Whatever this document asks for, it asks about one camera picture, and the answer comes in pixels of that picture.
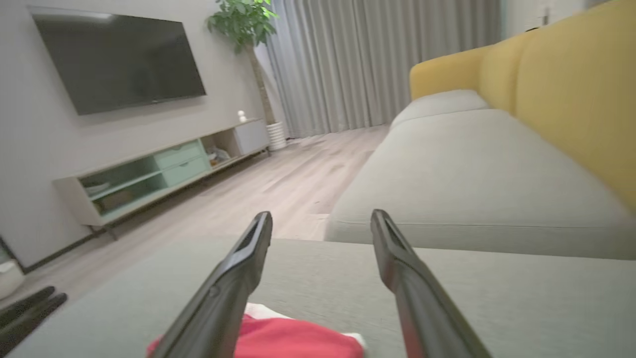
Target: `tv screen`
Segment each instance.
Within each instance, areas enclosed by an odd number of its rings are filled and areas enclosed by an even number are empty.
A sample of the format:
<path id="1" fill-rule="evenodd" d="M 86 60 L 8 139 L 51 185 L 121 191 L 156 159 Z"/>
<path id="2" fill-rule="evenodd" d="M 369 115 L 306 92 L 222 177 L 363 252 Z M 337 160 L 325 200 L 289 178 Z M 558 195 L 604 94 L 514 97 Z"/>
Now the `tv screen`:
<path id="1" fill-rule="evenodd" d="M 180 22 L 29 9 L 80 115 L 205 95 Z"/>

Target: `gray curtain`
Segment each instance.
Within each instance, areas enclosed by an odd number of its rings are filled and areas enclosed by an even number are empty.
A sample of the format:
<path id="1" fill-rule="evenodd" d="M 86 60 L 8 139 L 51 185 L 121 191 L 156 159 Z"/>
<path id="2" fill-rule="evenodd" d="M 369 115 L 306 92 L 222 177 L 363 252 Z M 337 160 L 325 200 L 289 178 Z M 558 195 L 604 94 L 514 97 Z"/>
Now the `gray curtain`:
<path id="1" fill-rule="evenodd" d="M 419 62 L 500 39 L 499 0 L 273 0 L 268 51 L 294 138 L 388 124 Z"/>

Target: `wooden floor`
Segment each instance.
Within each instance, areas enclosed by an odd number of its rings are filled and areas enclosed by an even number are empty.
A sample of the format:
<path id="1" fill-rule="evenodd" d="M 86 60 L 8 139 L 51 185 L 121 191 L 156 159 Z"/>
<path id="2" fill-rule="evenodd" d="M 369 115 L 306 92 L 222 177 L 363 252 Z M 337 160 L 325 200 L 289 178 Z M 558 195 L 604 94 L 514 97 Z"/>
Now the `wooden floor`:
<path id="1" fill-rule="evenodd" d="M 162 246 L 192 237 L 240 235 L 255 214 L 272 212 L 274 238 L 322 240 L 340 194 L 384 139 L 378 126 L 292 141 L 213 175 L 27 275 L 0 306 L 47 285 L 74 301 Z"/>

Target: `yellow sofa backrest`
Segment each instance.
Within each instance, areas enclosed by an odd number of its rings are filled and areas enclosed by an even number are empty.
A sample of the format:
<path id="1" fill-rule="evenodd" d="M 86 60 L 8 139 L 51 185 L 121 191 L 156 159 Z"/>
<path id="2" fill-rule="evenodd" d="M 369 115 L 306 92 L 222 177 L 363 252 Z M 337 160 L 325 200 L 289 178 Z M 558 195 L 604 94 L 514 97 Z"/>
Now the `yellow sofa backrest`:
<path id="1" fill-rule="evenodd" d="M 537 31 L 515 116 L 636 208 L 636 1 L 613 0 Z"/>

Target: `tv cabinet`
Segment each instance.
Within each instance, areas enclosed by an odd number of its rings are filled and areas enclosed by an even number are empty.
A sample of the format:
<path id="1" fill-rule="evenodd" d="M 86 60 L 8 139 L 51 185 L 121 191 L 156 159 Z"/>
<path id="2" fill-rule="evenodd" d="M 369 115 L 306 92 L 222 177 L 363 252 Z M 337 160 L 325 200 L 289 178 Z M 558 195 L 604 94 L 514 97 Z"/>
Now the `tv cabinet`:
<path id="1" fill-rule="evenodd" d="M 253 154 L 268 152 L 269 144 L 265 121 L 256 118 L 57 179 L 53 185 L 80 224 L 93 233 L 95 227 L 103 227 L 116 239 L 112 226 L 117 220 Z M 213 147 L 224 150 L 229 158 L 211 161 Z M 103 189 L 87 190 L 96 185 Z"/>

